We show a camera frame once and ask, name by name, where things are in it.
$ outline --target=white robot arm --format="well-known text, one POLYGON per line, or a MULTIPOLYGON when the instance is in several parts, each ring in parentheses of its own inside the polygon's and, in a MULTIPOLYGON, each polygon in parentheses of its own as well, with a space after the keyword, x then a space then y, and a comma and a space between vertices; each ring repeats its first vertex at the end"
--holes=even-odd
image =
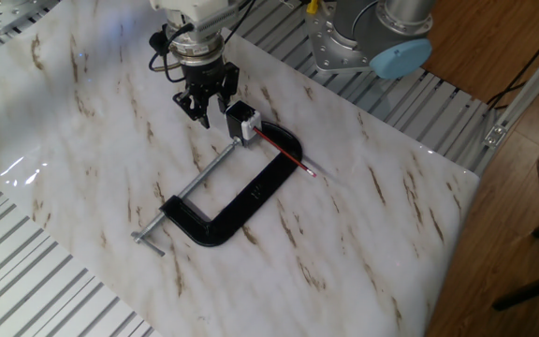
MULTIPOLYGON (((224 112, 238 85, 239 69, 225 64, 222 58, 227 39, 224 41, 220 32, 224 27, 235 26, 236 30, 255 0, 150 1, 155 10, 164 10, 168 17, 162 32, 153 34, 150 40, 156 51, 150 70, 162 69, 171 82, 185 81, 185 91, 173 96, 174 101, 191 119, 209 127, 209 99, 218 95, 224 112), (168 66, 169 53, 177 64, 168 66), (153 67, 158 57, 164 65, 153 67), (178 66, 183 78, 173 80, 168 71, 178 66)), ((328 42, 333 42, 334 48, 360 51, 382 78, 402 77, 430 56, 426 36, 434 1, 339 0, 332 19, 333 37, 328 42)))

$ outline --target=blue cap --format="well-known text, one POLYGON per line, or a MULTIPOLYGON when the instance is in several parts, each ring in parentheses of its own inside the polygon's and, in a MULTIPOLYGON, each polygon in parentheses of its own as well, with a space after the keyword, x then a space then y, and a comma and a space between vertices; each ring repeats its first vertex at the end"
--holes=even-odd
POLYGON ((420 38, 380 52, 371 59, 370 66, 383 79, 397 79, 419 68, 430 55, 430 41, 420 38))

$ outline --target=black c-clamp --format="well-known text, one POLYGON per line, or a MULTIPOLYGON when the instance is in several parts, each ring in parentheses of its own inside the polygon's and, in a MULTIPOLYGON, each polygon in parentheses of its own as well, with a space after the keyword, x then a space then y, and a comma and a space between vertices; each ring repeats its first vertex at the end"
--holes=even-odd
MULTIPOLYGON (((297 158, 297 160, 302 159, 301 144, 291 133, 278 125, 267 122, 263 122, 262 126, 264 134, 271 140, 297 158)), ((156 248, 144 237, 159 226, 166 217, 174 222, 189 238, 202 246, 213 247, 230 239, 298 167, 286 155, 278 154, 214 219, 206 221, 188 207, 184 203, 184 199, 240 143, 241 139, 235 137, 232 144, 201 171, 178 196, 172 196, 161 206, 159 209, 161 212, 148 226, 141 232, 133 232, 132 237, 135 242, 145 243, 163 256, 164 252, 156 248)))

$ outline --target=wooden floor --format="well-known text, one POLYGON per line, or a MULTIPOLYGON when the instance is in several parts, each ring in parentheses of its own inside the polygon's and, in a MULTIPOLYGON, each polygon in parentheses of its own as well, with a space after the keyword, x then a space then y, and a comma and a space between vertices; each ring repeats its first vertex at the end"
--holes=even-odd
POLYGON ((539 0, 436 0, 432 16, 426 69, 482 101, 503 90, 539 48, 539 0))
MULTIPOLYGON (((441 18, 448 31, 434 32, 438 57, 429 69, 483 100, 502 90, 539 47, 539 2, 441 0, 434 16, 447 11, 456 18, 441 18), (510 22, 503 22, 504 10, 510 22), (472 17, 483 23, 468 32, 472 17), (438 55, 444 51, 450 59, 438 55)), ((539 225, 538 156, 539 97, 483 176, 428 337, 539 336, 539 298, 502 313, 490 309, 497 297, 539 278, 539 240, 530 235, 539 225)))

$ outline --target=table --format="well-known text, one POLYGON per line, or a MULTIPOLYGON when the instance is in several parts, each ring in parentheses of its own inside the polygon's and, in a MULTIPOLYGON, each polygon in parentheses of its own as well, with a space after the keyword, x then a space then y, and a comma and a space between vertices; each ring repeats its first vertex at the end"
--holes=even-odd
MULTIPOLYGON (((163 335, 422 335, 478 178, 238 37, 235 99, 319 177, 293 174, 222 246, 170 222, 151 236, 166 256, 132 241, 230 142, 147 70, 164 19, 66 0, 0 48, 0 189, 163 335)), ((213 217, 275 155, 238 149, 190 199, 213 217)))

